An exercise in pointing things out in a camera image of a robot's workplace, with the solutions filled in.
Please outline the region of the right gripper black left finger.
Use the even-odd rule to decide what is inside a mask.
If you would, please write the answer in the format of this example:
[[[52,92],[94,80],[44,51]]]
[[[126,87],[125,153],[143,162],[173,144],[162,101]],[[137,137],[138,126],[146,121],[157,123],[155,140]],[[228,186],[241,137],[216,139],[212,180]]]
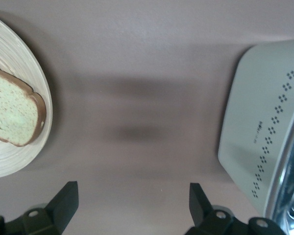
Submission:
[[[67,182],[43,208],[34,207],[9,222],[0,215],[0,235],[61,235],[78,205],[78,183]]]

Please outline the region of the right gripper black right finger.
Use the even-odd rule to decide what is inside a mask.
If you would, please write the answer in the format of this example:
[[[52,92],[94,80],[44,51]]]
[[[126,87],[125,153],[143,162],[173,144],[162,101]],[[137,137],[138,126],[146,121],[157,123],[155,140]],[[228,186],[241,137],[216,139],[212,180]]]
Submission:
[[[194,222],[187,235],[283,235],[272,220],[253,217],[247,223],[238,220],[223,206],[213,206],[199,183],[190,183],[189,210]]]

